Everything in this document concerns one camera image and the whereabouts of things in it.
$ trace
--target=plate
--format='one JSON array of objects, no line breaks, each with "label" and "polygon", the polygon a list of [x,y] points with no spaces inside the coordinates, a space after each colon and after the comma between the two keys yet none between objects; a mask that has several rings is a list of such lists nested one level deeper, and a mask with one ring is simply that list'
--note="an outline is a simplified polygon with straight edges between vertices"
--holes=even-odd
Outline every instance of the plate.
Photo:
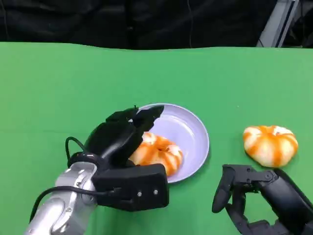
[{"label": "plate", "polygon": [[209,153],[209,135],[196,115],[178,105],[149,104],[139,109],[157,105],[164,105],[164,111],[155,120],[150,132],[173,141],[183,153],[182,165],[174,175],[168,177],[169,183],[175,183],[192,176],[203,165]]}]

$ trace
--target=black backdrop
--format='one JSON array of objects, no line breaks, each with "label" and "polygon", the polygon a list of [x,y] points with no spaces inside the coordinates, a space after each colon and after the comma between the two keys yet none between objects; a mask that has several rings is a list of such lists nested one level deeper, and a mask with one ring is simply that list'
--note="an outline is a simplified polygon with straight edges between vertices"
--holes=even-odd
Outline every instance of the black backdrop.
[{"label": "black backdrop", "polygon": [[167,49],[254,47],[277,0],[2,1],[0,41]]}]

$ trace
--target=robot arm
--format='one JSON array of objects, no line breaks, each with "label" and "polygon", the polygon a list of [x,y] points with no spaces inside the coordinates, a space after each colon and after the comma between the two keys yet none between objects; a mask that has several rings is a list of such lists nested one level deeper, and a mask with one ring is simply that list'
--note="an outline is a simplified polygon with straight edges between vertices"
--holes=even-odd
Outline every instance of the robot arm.
[{"label": "robot arm", "polygon": [[[163,109],[158,106],[138,112],[134,107],[116,112],[91,133],[85,145],[68,138],[68,169],[55,187],[38,197],[24,234],[83,235],[97,205],[125,211],[166,207],[169,191],[164,166],[134,166],[128,160]],[[83,151],[70,157],[69,140],[77,141]],[[37,210],[50,192],[51,197]]]},{"label": "robot arm", "polygon": [[[249,223],[244,216],[246,193],[260,192],[278,216],[274,225],[266,220]],[[313,205],[282,170],[257,172],[249,165],[223,165],[212,212],[226,211],[243,235],[311,235]]]}]

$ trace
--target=orange and white bun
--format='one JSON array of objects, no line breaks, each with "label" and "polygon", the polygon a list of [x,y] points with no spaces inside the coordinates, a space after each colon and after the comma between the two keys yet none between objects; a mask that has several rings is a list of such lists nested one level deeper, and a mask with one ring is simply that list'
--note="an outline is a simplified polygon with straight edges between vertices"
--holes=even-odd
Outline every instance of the orange and white bun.
[{"label": "orange and white bun", "polygon": [[182,163],[182,151],[168,139],[145,132],[142,143],[131,155],[130,160],[135,165],[164,165],[166,175],[174,174]]},{"label": "orange and white bun", "polygon": [[284,166],[298,150],[294,134],[280,126],[250,126],[243,137],[245,151],[262,166]]}]

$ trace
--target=green tablecloth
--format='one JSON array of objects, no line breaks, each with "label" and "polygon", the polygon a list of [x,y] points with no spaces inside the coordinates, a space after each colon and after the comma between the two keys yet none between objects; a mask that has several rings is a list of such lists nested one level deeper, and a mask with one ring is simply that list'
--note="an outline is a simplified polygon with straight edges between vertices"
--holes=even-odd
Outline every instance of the green tablecloth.
[{"label": "green tablecloth", "polygon": [[[66,168],[64,140],[84,141],[115,110],[154,102],[194,112],[210,154],[193,177],[170,186],[164,209],[97,208],[87,235],[239,234],[226,211],[211,212],[222,164],[252,164],[249,125],[277,124],[297,136],[284,170],[313,200],[313,51],[206,48],[126,51],[66,44],[0,44],[0,234],[20,235],[34,200]],[[275,215],[261,195],[247,198],[252,220]]]}]

